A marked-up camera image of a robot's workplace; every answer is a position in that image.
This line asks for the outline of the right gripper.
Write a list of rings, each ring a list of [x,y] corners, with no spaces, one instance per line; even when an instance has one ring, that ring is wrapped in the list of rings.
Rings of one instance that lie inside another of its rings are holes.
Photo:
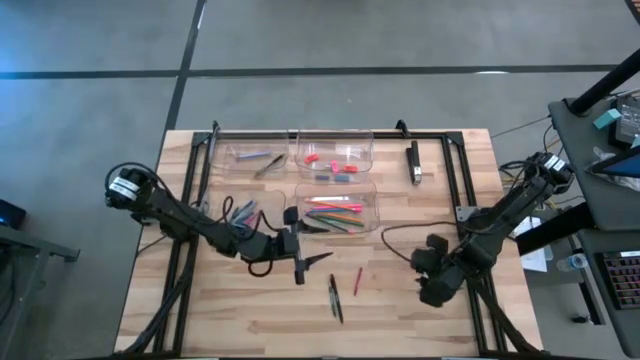
[[[433,307],[441,307],[452,297],[448,285],[438,278],[448,252],[448,241],[436,234],[426,238],[426,247],[415,249],[410,257],[410,266],[421,277],[419,299]]]

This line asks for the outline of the green pencil pink eraser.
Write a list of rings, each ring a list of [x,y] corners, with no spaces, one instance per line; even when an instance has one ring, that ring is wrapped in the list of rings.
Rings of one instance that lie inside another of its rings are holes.
[[[318,217],[318,215],[319,214],[315,214],[315,215],[307,214],[306,218],[312,219],[312,220],[314,220],[314,221],[316,221],[318,223],[321,223],[321,224],[324,224],[326,226],[329,226],[330,228],[332,228],[332,229],[334,229],[336,231],[339,231],[339,232],[344,232],[344,233],[356,232],[357,226],[352,226],[352,225],[348,225],[348,224],[342,224],[342,223],[333,222],[333,221],[326,221],[326,220],[320,219]]]

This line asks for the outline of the grey crayon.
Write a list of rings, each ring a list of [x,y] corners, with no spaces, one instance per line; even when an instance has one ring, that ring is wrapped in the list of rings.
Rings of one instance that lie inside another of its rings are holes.
[[[251,207],[251,204],[252,204],[252,202],[249,201],[248,203],[246,203],[242,207],[237,208],[234,211],[234,213],[232,214],[232,217],[231,217],[231,224],[233,226],[237,226],[239,223],[242,223],[244,221],[245,213]]]

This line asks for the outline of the dark green pencil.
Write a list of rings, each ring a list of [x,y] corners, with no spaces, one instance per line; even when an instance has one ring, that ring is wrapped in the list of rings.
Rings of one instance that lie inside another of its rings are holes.
[[[326,220],[326,221],[333,221],[333,222],[338,222],[338,223],[342,223],[342,224],[348,224],[348,225],[352,225],[352,226],[357,226],[357,227],[364,227],[364,223],[362,221],[359,220],[350,220],[350,219],[345,219],[345,218],[336,218],[336,217],[330,217],[330,216],[325,216],[325,215],[318,215],[318,217],[320,219]]]

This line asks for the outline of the dark grey pen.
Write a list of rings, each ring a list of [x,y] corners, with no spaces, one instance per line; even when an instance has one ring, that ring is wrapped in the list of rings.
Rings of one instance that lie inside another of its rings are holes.
[[[285,160],[286,155],[284,153],[277,155],[270,163],[260,168],[255,174],[254,177],[256,179],[260,179],[265,176],[268,172],[278,168],[280,164]]]

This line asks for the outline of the clear plastic bin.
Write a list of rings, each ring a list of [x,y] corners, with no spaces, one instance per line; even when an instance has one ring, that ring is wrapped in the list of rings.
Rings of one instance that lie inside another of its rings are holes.
[[[216,135],[215,148],[211,160],[212,172],[224,178],[256,179],[254,174],[270,163],[277,155],[284,153],[285,160],[278,168],[260,179],[278,177],[286,167],[289,157],[289,133],[276,132],[231,132],[221,131]],[[236,161],[238,153],[270,151],[270,157]]]
[[[329,226],[306,218],[306,211],[311,210],[313,204],[307,200],[324,201],[336,204],[360,204],[361,212],[335,213],[364,221],[364,227],[357,227],[356,232],[372,232],[380,226],[377,188],[371,182],[359,184],[300,184],[294,195],[295,204],[299,210],[299,218],[306,224],[328,229],[328,234],[343,233]]]
[[[250,200],[256,202],[253,214],[258,213],[259,219],[251,227],[244,224],[247,218],[237,226],[233,226],[232,214]],[[277,190],[212,189],[204,195],[200,208],[209,218],[218,220],[226,230],[229,230],[234,242],[242,242],[251,239],[258,232],[272,235],[283,228],[285,205],[285,195]]]
[[[305,164],[304,158],[312,153],[319,155],[319,160]],[[351,177],[349,183],[337,183],[329,167],[329,162],[336,160],[340,172]],[[373,167],[373,133],[370,130],[300,130],[296,137],[296,153],[294,157],[299,175],[307,181],[318,184],[355,184],[364,182]],[[344,173],[345,165],[355,165],[357,173]],[[316,181],[316,174],[330,175],[329,181]]]

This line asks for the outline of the white paper sheet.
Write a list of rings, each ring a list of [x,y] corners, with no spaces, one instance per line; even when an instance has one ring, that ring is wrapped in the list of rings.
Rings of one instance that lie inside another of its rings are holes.
[[[519,236],[542,223],[539,217],[527,216],[513,231],[513,237]],[[520,261],[524,270],[546,273],[547,263],[553,259],[553,251],[550,245],[535,250],[527,255],[521,255]]]

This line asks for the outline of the black stapler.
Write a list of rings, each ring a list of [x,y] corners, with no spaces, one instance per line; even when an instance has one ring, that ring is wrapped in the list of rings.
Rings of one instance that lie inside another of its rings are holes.
[[[416,141],[412,141],[411,145],[405,149],[407,158],[409,176],[413,185],[419,185],[422,180],[422,168],[419,156],[419,146]]]

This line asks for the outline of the clear water bottle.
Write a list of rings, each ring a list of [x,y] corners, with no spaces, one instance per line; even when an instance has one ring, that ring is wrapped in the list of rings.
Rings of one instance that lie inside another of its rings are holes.
[[[588,260],[584,253],[576,253],[556,262],[556,268],[560,272],[573,272],[589,267]]]

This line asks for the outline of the grey side desk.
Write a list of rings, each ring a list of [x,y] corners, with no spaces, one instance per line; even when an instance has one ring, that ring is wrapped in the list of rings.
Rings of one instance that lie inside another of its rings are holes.
[[[581,230],[577,239],[594,278],[592,285],[580,285],[589,315],[596,325],[611,324],[625,355],[640,359],[640,309],[618,310],[614,306],[595,258],[601,252],[640,250],[640,232]]]

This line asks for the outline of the backlit keyboard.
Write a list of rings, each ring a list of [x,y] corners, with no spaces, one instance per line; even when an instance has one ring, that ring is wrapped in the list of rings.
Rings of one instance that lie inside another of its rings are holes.
[[[640,250],[601,252],[595,258],[614,306],[640,309]]]

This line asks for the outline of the monitor with blue screen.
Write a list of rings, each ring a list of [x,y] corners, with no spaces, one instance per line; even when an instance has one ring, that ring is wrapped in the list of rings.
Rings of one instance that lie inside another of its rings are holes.
[[[593,148],[593,161],[586,172],[609,183],[640,192],[640,146],[621,153],[605,152]]]

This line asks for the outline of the teal box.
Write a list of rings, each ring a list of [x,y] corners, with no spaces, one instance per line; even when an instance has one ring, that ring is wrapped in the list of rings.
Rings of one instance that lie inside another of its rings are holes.
[[[609,109],[594,120],[593,125],[596,129],[601,130],[615,123],[621,117],[622,115],[617,109]]]

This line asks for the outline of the black electronic device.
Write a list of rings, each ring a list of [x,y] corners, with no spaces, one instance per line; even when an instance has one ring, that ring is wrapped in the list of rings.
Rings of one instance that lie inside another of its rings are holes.
[[[637,136],[640,136],[640,100],[622,97],[615,102],[621,117],[613,124],[609,140],[614,146],[630,148]]]

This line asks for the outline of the black metal post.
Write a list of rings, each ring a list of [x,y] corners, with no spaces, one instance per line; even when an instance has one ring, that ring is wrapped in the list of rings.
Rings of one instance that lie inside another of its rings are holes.
[[[640,48],[571,102],[568,105],[569,111],[576,116],[582,115],[639,71]]]

